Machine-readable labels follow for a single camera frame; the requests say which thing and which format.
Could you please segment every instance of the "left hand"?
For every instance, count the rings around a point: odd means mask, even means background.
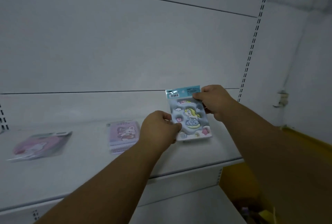
[[[175,141],[182,128],[181,123],[172,123],[172,116],[157,110],[149,114],[142,123],[139,142],[162,154]]]

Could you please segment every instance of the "forearm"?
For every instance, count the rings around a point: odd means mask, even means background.
[[[140,141],[48,211],[41,223],[128,223],[161,153]]]
[[[328,219],[330,163],[236,101],[225,109],[223,123],[285,220],[323,223]]]

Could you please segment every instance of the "hand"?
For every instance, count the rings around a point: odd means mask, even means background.
[[[182,128],[181,123],[173,124],[171,120],[170,114],[160,110],[149,114],[142,123],[139,142],[162,154],[174,143]]]
[[[202,87],[202,92],[194,93],[193,97],[201,100],[206,106],[205,112],[213,114],[218,121],[222,121],[225,109],[236,102],[221,85]]]

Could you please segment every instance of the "sticker pack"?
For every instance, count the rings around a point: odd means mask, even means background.
[[[120,121],[108,124],[109,146],[111,154],[121,154],[133,146],[139,139],[139,124],[136,121]]]
[[[200,91],[200,86],[166,90],[172,122],[182,124],[182,129],[176,138],[177,141],[212,136],[203,104],[193,98],[193,93]]]
[[[23,161],[57,155],[71,134],[70,131],[32,135],[14,147],[13,158],[9,161]]]

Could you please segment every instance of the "right hand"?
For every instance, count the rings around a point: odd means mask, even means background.
[[[200,93],[194,93],[193,97],[203,102],[207,114],[211,113],[216,120],[222,121],[224,110],[235,100],[221,85],[209,85],[202,87],[201,90]]]

